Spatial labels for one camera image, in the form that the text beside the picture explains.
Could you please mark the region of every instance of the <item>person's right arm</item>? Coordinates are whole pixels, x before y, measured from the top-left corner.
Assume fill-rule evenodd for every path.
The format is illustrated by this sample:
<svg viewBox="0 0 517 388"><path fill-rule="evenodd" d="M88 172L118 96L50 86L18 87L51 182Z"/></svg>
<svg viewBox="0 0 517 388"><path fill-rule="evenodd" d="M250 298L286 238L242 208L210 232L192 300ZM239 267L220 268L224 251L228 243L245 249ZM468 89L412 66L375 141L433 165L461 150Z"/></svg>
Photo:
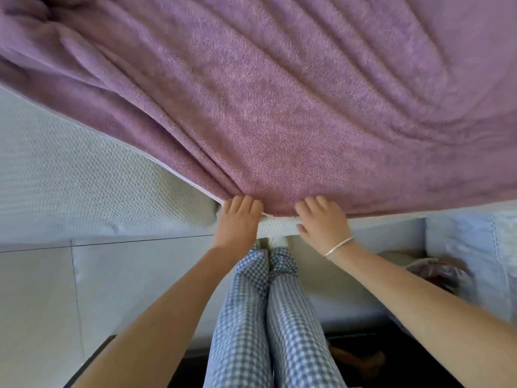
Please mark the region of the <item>person's right arm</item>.
<svg viewBox="0 0 517 388"><path fill-rule="evenodd" d="M323 196L296 203L301 237L326 254L351 235L346 215ZM467 388L517 384L517 330L486 311L348 242L329 259L375 295Z"/></svg>

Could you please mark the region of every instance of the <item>pants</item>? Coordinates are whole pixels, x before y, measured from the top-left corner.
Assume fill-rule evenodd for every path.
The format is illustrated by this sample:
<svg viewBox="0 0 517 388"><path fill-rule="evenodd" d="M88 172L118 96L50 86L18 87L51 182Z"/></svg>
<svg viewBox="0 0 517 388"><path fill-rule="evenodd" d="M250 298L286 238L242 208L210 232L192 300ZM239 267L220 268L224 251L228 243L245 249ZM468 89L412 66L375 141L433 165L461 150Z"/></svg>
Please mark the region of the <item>pants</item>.
<svg viewBox="0 0 517 388"><path fill-rule="evenodd" d="M210 348L205 388L346 387L287 248L236 266Z"/></svg>

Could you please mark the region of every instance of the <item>purple blanket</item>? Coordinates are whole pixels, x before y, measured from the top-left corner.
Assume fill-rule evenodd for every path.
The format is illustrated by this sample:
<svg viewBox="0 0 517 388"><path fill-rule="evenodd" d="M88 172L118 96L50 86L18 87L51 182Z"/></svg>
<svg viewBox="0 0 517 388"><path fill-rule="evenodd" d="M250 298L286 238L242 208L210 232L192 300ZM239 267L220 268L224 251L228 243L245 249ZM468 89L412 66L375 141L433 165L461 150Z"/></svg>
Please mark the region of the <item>purple blanket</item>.
<svg viewBox="0 0 517 388"><path fill-rule="evenodd" d="M0 0L0 81L219 198L517 199L517 0Z"/></svg>

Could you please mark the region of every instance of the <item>person's left arm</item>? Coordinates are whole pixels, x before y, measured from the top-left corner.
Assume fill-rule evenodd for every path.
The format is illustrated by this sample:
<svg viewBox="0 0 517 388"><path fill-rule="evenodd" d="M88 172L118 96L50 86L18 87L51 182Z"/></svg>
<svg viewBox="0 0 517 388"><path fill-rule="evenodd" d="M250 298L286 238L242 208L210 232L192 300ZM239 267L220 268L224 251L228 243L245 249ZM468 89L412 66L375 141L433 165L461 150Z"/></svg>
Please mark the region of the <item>person's left arm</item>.
<svg viewBox="0 0 517 388"><path fill-rule="evenodd" d="M213 247L98 355L74 388L166 387L212 293L252 248L263 209L250 196L225 202Z"/></svg>

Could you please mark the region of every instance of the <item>bangle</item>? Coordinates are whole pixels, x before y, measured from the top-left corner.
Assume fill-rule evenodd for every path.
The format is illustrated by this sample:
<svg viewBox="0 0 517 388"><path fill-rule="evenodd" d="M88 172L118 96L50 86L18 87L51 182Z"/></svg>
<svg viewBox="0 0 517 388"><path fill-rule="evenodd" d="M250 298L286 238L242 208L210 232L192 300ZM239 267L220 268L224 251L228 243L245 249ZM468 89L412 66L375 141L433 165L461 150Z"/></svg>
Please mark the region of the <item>bangle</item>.
<svg viewBox="0 0 517 388"><path fill-rule="evenodd" d="M327 257L329 254L331 254L332 252L334 252L337 248L339 248L339 247L341 247L341 246L345 245L345 243L350 242L350 241L353 241L353 240L354 240L354 238L353 238L353 237L350 237L350 238L347 238L345 241L341 241L341 242L340 242L339 244L337 244L335 247L333 247L332 249L330 249L330 250L328 251L328 253L327 253L326 255L324 255L324 257Z"/></svg>

